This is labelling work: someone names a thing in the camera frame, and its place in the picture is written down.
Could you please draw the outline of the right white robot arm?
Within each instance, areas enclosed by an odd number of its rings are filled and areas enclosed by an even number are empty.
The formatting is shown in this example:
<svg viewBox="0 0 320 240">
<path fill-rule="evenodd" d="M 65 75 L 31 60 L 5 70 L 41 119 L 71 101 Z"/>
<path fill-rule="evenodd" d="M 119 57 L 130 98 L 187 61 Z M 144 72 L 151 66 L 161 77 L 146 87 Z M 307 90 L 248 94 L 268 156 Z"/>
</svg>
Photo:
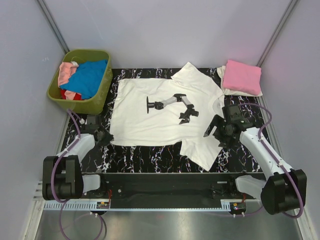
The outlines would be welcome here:
<svg viewBox="0 0 320 240">
<path fill-rule="evenodd" d="M 261 201 L 271 215 L 283 213 L 298 219 L 306 204 L 307 175 L 295 170 L 273 149 L 263 135 L 265 125 L 258 127 L 255 120 L 245 118 L 240 105 L 222 108 L 222 116 L 216 114 L 204 132 L 213 135 L 222 148 L 231 148 L 237 143 L 244 145 L 262 168 L 265 180 L 250 175 L 241 175 L 227 185 L 228 195 L 239 198 L 243 194 Z"/>
</svg>

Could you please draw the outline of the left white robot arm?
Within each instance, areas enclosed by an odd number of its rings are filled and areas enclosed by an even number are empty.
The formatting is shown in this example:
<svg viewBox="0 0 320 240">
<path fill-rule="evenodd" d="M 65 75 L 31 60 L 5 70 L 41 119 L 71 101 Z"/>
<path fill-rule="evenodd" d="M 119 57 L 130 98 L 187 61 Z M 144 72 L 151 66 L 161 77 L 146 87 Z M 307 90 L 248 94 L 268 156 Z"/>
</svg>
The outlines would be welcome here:
<svg viewBox="0 0 320 240">
<path fill-rule="evenodd" d="M 101 144 L 110 143 L 114 137 L 102 126 L 100 115 L 88 115 L 77 135 L 64 150 L 47 156 L 42 165 L 42 197 L 63 203 L 79 199 L 91 192 L 97 198 L 108 193 L 108 186 L 98 174 L 83 174 L 81 162 L 85 156 Z"/>
</svg>

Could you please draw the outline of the white printed t shirt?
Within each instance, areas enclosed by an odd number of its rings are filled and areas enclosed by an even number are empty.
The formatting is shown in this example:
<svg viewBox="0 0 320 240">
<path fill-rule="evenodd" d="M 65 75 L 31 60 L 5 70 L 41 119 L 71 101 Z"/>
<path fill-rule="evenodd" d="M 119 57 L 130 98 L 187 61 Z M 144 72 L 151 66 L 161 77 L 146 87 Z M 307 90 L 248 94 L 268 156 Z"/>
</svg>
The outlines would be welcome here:
<svg viewBox="0 0 320 240">
<path fill-rule="evenodd" d="M 186 63 L 170 79 L 125 78 L 118 82 L 110 121 L 117 146 L 168 146 L 181 142 L 180 155 L 209 171 L 220 142 L 204 136 L 225 95 L 214 80 Z"/>
</svg>

